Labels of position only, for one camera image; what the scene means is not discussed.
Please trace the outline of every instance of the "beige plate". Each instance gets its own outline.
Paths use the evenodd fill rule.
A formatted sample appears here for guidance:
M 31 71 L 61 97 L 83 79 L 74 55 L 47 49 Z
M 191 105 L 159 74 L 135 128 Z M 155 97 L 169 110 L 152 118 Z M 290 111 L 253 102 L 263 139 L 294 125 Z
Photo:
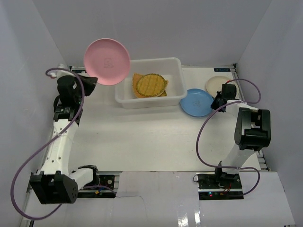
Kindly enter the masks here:
M 216 76 L 212 77 L 208 80 L 206 84 L 206 90 L 207 92 L 212 96 L 216 97 L 217 96 L 217 91 L 222 90 L 222 84 L 225 84 L 228 80 L 231 80 L 228 77 L 224 76 Z M 237 88 L 237 95 L 239 94 L 239 87 L 235 81 L 231 82 L 231 84 L 234 84 Z
M 167 86 L 166 80 L 159 74 L 146 74 L 142 76 L 137 84 L 136 90 L 144 97 L 158 97 Z

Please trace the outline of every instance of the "plate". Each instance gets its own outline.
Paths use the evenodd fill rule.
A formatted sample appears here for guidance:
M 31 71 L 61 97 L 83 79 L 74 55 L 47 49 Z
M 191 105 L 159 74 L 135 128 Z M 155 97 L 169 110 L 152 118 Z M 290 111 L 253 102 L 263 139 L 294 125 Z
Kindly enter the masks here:
M 208 80 L 206 84 L 206 90 L 209 94 L 211 94 L 212 97 L 217 96 L 217 91 L 222 90 L 222 84 L 225 84 L 227 81 L 231 80 L 228 77 L 224 76 L 216 76 L 212 77 Z M 237 88 L 237 95 L 239 94 L 239 87 L 235 81 L 231 82 L 231 84 L 234 84 Z
M 187 96 L 180 101 L 182 109 L 193 117 L 204 117 L 211 113 L 213 97 L 204 90 L 194 88 L 187 91 Z
M 84 67 L 98 83 L 115 85 L 124 80 L 130 69 L 130 57 L 126 48 L 114 39 L 98 39 L 92 42 L 84 55 Z

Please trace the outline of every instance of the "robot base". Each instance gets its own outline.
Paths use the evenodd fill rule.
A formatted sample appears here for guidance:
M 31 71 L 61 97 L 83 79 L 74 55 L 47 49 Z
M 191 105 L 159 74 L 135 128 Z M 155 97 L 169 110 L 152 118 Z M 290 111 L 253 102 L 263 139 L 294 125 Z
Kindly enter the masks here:
M 115 175 L 106 174 L 105 172 L 103 172 L 101 175 L 98 173 L 97 178 L 98 178 L 98 183 L 95 184 L 95 185 L 104 185 L 104 186 L 107 186 L 110 189 L 113 189 L 113 190 L 116 191 L 115 183 L 117 183 L 117 185 L 118 185 L 118 181 L 116 181 L 116 176 Z M 90 189 L 80 190 L 78 192 L 78 198 L 91 198 L 91 199 L 107 198 L 107 199 L 111 199 L 111 198 L 116 197 L 116 195 L 114 193 L 112 193 L 111 191 L 109 191 L 109 190 L 106 190 L 106 189 L 101 190 L 101 191 L 99 191 L 99 190 L 100 190 L 100 188 L 90 188 Z
M 234 180 L 230 182 L 221 182 L 220 184 L 216 180 L 214 172 L 203 174 L 197 173 L 194 177 L 194 181 L 198 183 L 199 200 L 244 199 L 243 196 L 238 196 L 243 194 L 239 175 L 236 175 Z

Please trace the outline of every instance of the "cable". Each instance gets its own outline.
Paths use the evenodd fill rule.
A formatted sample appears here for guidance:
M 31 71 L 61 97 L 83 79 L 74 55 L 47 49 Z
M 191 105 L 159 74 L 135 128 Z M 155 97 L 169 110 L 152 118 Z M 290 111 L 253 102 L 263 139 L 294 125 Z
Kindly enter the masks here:
M 94 188 L 100 188 L 100 189 L 107 189 L 109 191 L 111 191 L 113 194 L 117 194 L 113 189 L 107 187 L 107 186 L 103 186 L 103 185 L 93 185 L 93 186 L 85 186 L 83 187 L 83 189 L 94 189 Z M 117 198 L 127 198 L 127 197 L 140 197 L 143 200 L 143 197 L 141 195 L 131 195 L 131 196 L 116 196 Z
M 99 177 L 99 183 L 97 184 L 97 185 L 100 185 L 101 184 L 101 179 L 100 179 L 100 177 Z
M 255 85 L 253 82 L 251 82 L 251 81 L 249 81 L 249 80 L 247 80 L 247 79 L 232 79 L 232 80 L 227 81 L 226 83 L 229 83 L 229 82 L 232 82 L 232 81 L 235 81 L 235 80 L 244 80 L 244 81 L 246 81 L 246 82 L 249 82 L 249 83 L 251 83 L 251 84 L 257 89 L 257 91 L 258 91 L 258 93 L 259 93 L 259 99 L 258 99 L 256 102 L 247 102 L 247 103 L 257 104 L 257 103 L 261 100 L 261 92 L 260 92 L 260 89 L 258 88 L 257 85 Z M 214 112 L 212 112 L 212 113 L 207 117 L 207 119 L 205 120 L 205 122 L 202 124 L 202 126 L 201 126 L 201 128 L 200 128 L 200 131 L 199 131 L 199 133 L 198 133 L 197 140 L 196 140 L 196 154 L 197 154 L 198 159 L 199 159 L 204 165 L 206 165 L 206 166 L 209 166 L 209 167 L 212 167 L 212 168 L 238 169 L 238 168 L 235 167 L 235 166 L 215 166 L 215 165 L 211 165 L 211 164 L 205 162 L 205 161 L 201 158 L 201 156 L 200 156 L 200 154 L 199 154 L 199 140 L 200 140 L 200 137 L 201 137 L 202 130 L 204 129 L 204 127 L 205 127 L 205 125 L 207 124 L 207 122 L 208 122 L 208 121 L 212 118 L 212 116 L 214 116 L 215 113 L 218 112 L 219 110 L 221 110 L 221 109 L 223 109 L 223 108 L 225 108 L 225 107 L 227 107 L 227 106 L 229 106 L 229 105 L 236 104 L 236 103 L 242 103 L 242 101 L 235 101 L 235 102 L 227 103 L 227 104 L 224 104 L 224 105 L 220 106 L 218 109 L 216 109 Z M 257 170 L 257 169 L 254 168 L 254 167 L 242 167 L 242 168 L 239 168 L 239 169 L 240 169 L 240 170 L 252 169 L 252 170 L 256 171 L 257 174 L 258 174 L 258 179 L 257 179 L 256 184 L 255 184 L 249 191 L 247 191 L 247 192 L 245 192 L 245 193 L 243 193 L 243 194 L 240 194 L 240 195 L 235 195 L 236 197 L 238 197 L 238 196 L 244 196 L 244 195 L 247 195 L 247 194 L 251 193 L 251 192 L 257 187 L 257 185 L 259 184 L 259 182 L 260 182 L 260 177 L 261 177 L 261 176 L 260 176 L 259 170 Z
M 69 71 L 67 69 L 63 69 L 63 68 L 51 68 L 49 70 L 47 70 L 45 72 L 45 74 L 48 76 L 48 77 L 52 77 L 49 72 L 50 71 L 53 71 L 53 70 L 62 70 L 62 71 L 65 71 L 65 72 L 69 72 L 71 74 L 73 74 L 77 80 L 79 81 L 80 83 L 80 87 L 81 87 L 81 93 L 82 93 L 82 98 L 81 98 L 81 103 L 80 103 L 80 106 L 79 106 L 79 109 L 77 111 L 77 113 L 75 114 L 74 118 L 71 120 L 71 122 L 64 128 L 62 129 L 61 132 L 59 132 L 57 135 L 55 135 L 51 140 L 49 140 L 46 144 L 44 144 L 41 148 L 39 148 L 36 152 L 34 152 L 20 167 L 19 169 L 16 171 L 14 177 L 13 177 L 13 180 L 12 180 L 12 183 L 11 183 L 11 187 L 10 187 L 10 199 L 11 199 L 11 203 L 13 204 L 15 210 L 21 214 L 23 217 L 27 218 L 27 219 L 30 219 L 30 220 L 42 220 L 42 219 L 45 219 L 49 216 L 51 216 L 52 214 L 54 214 L 60 207 L 62 204 L 58 205 L 52 212 L 50 212 L 49 214 L 45 215 L 45 216 L 42 216 L 42 217 L 32 217 L 30 215 L 27 215 L 26 213 L 24 213 L 17 205 L 16 203 L 16 200 L 15 200 L 15 195 L 14 195 L 14 189 L 15 189 L 15 184 L 16 184 L 16 180 L 17 180 L 17 177 L 19 176 L 20 172 L 22 171 L 22 169 L 25 167 L 25 165 L 27 163 L 29 163 L 30 160 L 32 160 L 37 154 L 39 154 L 42 150 L 44 150 L 47 146 L 49 146 L 52 142 L 54 142 L 57 138 L 59 138 L 59 136 L 61 134 L 63 134 L 74 122 L 75 120 L 77 119 L 77 117 L 79 116 L 79 114 L 81 113 L 81 110 L 82 110 L 82 107 L 83 107 L 83 104 L 84 104 L 84 96 L 85 96 L 85 92 L 84 92 L 84 86 L 83 86 L 83 83 L 80 79 L 80 77 L 78 76 L 77 73 L 74 73 L 72 71 Z
M 193 177 L 193 181 L 195 182 L 195 183 L 198 183 L 199 181 L 195 181 L 195 176 L 198 176 L 199 174 L 196 174 L 196 175 L 194 175 L 194 177 Z
M 243 80 L 243 81 L 249 82 L 250 84 L 252 84 L 252 85 L 257 89 L 257 91 L 258 91 L 258 93 L 259 93 L 259 99 L 258 99 L 256 102 L 247 102 L 247 103 L 250 103 L 250 104 L 257 104 L 258 102 L 261 101 L 261 91 L 260 91 L 260 89 L 258 88 L 258 86 L 257 86 L 255 83 L 251 82 L 250 80 L 248 80 L 248 79 L 240 79 L 240 78 L 237 78 L 237 79 L 229 80 L 229 81 L 227 81 L 226 83 L 228 84 L 228 83 L 230 83 L 230 82 L 237 81 L 237 80 Z
M 229 188 L 224 194 L 227 194 L 231 190 L 231 188 L 232 188 L 232 183 L 229 184 Z

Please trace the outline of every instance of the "yellow woven placemat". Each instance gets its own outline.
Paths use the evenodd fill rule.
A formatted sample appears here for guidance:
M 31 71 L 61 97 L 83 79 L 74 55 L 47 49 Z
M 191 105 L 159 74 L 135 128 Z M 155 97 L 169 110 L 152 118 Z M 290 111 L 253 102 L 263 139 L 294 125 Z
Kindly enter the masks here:
M 140 95 L 145 97 L 158 97 L 164 92 L 166 86 L 167 82 L 163 76 L 150 73 L 138 80 L 136 90 Z
M 133 91 L 134 91 L 134 94 L 137 98 L 148 98 L 148 96 L 142 96 L 139 94 L 138 90 L 136 89 L 136 86 L 137 86 L 137 83 L 138 81 L 143 77 L 144 75 L 142 74 L 139 74 L 139 73 L 134 73 L 133 75 Z M 165 88 L 167 87 L 168 85 L 168 80 L 165 80 Z M 166 90 L 163 91 L 163 93 L 160 95 L 161 97 L 162 96 L 167 96 L 167 93 L 166 93 Z

